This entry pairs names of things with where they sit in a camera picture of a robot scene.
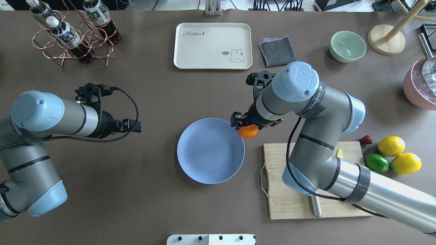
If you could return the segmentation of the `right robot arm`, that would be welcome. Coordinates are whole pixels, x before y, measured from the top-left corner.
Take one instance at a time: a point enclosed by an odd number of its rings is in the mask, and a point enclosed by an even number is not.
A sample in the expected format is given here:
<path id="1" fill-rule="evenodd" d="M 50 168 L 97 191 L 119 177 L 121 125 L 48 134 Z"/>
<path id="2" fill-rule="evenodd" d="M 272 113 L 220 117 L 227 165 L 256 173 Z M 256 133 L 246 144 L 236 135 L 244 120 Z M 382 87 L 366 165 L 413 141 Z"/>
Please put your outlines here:
<path id="1" fill-rule="evenodd" d="M 435 196 L 334 155 L 341 133 L 353 132 L 363 122 L 363 102 L 325 85 L 317 71 L 301 61 L 289 63 L 277 74 L 252 73 L 246 84 L 253 86 L 254 101 L 248 112 L 231 116 L 235 130 L 274 127 L 289 112 L 305 120 L 293 150 L 286 152 L 282 176 L 286 185 L 308 196 L 316 195 L 317 189 L 327 191 L 332 196 L 326 199 L 435 236 Z"/>

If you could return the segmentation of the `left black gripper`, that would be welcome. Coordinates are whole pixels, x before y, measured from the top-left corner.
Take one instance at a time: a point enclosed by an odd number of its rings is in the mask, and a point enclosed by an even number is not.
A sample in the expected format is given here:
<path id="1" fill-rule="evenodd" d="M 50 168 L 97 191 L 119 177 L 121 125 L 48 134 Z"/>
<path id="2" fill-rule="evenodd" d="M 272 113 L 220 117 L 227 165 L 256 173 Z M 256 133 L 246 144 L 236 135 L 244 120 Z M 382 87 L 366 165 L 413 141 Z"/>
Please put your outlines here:
<path id="1" fill-rule="evenodd" d="M 75 90 L 75 101 L 81 103 L 84 119 L 75 135 L 90 138 L 105 138 L 115 132 L 141 132 L 141 122 L 130 118 L 115 120 L 102 110 L 101 98 L 112 95 L 115 87 L 88 83 Z"/>

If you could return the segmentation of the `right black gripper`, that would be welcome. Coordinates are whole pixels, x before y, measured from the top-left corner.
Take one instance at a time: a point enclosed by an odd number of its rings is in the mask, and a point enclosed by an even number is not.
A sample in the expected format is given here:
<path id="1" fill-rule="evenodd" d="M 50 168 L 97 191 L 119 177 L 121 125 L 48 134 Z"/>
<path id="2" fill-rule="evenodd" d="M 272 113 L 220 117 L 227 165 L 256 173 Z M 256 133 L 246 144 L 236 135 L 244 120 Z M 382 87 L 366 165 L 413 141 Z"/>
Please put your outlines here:
<path id="1" fill-rule="evenodd" d="M 246 84 L 253 87 L 253 103 L 249 107 L 249 110 L 242 114 L 240 112 L 234 112 L 230 118 L 231 127 L 234 127 L 236 131 L 242 127 L 248 127 L 250 125 L 256 125 L 259 130 L 265 127 L 275 127 L 283 121 L 281 116 L 277 118 L 267 118 L 267 116 L 261 115 L 261 107 L 257 105 L 260 102 L 263 105 L 261 95 L 264 89 L 272 82 L 276 74 L 268 71 L 262 71 L 259 73 L 251 73 L 246 78 Z"/>

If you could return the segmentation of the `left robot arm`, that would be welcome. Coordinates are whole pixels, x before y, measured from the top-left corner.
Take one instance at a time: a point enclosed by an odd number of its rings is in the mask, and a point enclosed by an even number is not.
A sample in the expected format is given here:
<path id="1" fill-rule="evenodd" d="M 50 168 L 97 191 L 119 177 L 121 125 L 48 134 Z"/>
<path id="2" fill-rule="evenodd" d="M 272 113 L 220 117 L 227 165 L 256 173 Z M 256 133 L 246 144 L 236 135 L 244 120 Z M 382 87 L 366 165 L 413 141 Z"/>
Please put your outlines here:
<path id="1" fill-rule="evenodd" d="M 115 120 L 101 99 L 121 88 L 88 83 L 76 90 L 75 101 L 51 93 L 27 91 L 1 117 L 1 160 L 10 179 L 1 183 L 1 222 L 27 212 L 43 215 L 62 205 L 67 192 L 44 143 L 69 138 L 106 143 L 115 133 L 141 132 L 138 118 Z"/>

